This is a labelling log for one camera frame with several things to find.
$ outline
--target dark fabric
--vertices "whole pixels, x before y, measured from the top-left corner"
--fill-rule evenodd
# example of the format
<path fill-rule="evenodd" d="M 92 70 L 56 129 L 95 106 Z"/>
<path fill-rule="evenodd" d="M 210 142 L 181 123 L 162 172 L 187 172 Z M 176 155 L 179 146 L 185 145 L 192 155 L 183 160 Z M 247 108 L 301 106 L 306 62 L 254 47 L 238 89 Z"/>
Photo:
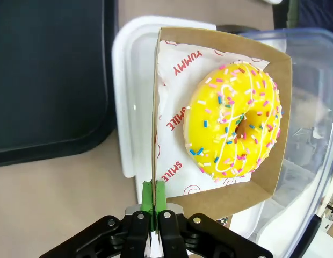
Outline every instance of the dark fabric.
<path fill-rule="evenodd" d="M 333 0 L 299 0 L 298 27 L 319 27 L 333 32 Z"/>

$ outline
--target cardboard box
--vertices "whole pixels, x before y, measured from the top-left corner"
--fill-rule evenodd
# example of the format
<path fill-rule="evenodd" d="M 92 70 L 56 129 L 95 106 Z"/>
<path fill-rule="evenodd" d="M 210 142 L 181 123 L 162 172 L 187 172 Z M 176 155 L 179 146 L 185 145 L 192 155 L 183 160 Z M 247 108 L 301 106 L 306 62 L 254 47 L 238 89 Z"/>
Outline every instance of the cardboard box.
<path fill-rule="evenodd" d="M 208 47 L 222 52 L 242 54 L 270 62 L 264 71 L 268 72 L 277 82 L 280 90 L 280 101 L 284 111 L 280 125 L 281 135 L 278 138 L 278 142 L 270 152 L 270 156 L 253 173 L 250 182 L 228 185 L 223 188 L 186 196 L 168 198 L 168 203 L 181 205 L 187 217 L 195 213 L 204 213 L 213 219 L 219 219 L 245 210 L 271 197 L 278 183 L 286 146 L 292 97 L 291 57 L 270 46 L 248 38 L 218 31 L 182 27 L 164 27 L 160 30 L 156 56 L 158 56 L 158 46 L 161 40 Z M 154 136 L 156 136 L 156 116 L 158 114 L 156 64 L 154 96 L 153 132 L 155 133 Z M 154 158 L 155 153 L 153 153 L 153 171 L 155 171 Z"/>

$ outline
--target yellow icing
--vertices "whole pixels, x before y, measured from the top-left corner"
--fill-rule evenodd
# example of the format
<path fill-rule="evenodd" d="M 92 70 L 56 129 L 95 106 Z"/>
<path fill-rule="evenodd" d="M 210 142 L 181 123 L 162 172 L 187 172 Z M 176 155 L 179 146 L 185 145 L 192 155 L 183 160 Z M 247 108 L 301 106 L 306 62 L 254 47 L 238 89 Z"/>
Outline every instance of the yellow icing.
<path fill-rule="evenodd" d="M 219 104 L 220 94 L 223 95 L 222 104 Z M 228 97 L 235 103 L 225 107 L 230 102 Z M 233 137 L 232 144 L 227 144 L 242 114 L 246 116 L 248 125 L 255 128 L 248 126 L 245 129 L 246 139 L 237 135 L 237 143 Z M 276 143 L 280 119 L 280 99 L 272 78 L 249 63 L 235 62 L 207 75 L 192 96 L 190 110 L 185 114 L 184 121 L 186 148 L 200 170 L 214 179 L 243 176 L 257 169 L 269 156 Z M 228 133 L 225 133 L 225 127 L 228 127 Z M 200 148 L 204 148 L 202 154 L 191 154 L 191 150 L 197 153 Z M 246 155 L 245 159 L 239 160 L 237 156 L 241 158 L 243 154 Z"/>

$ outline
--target blue sprinkle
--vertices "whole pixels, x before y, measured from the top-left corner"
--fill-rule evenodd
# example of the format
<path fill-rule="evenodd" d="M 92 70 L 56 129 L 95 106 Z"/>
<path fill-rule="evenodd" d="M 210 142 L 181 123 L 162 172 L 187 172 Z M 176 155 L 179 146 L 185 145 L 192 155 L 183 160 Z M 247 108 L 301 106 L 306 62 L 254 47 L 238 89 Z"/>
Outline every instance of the blue sprinkle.
<path fill-rule="evenodd" d="M 204 148 L 200 148 L 199 151 L 197 152 L 197 155 L 200 155 L 200 153 L 204 150 Z"/>

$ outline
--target transparent plastic bin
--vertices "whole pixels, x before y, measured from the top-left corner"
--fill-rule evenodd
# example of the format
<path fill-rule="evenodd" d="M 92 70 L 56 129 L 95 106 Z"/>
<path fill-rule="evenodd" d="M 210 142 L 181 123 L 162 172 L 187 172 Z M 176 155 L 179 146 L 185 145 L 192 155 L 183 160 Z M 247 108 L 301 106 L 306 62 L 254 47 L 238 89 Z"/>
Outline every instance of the transparent plastic bin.
<path fill-rule="evenodd" d="M 276 193 L 250 240 L 274 257 L 297 246 L 333 174 L 333 34 L 320 29 L 246 33 L 282 46 L 293 64 L 291 120 Z"/>

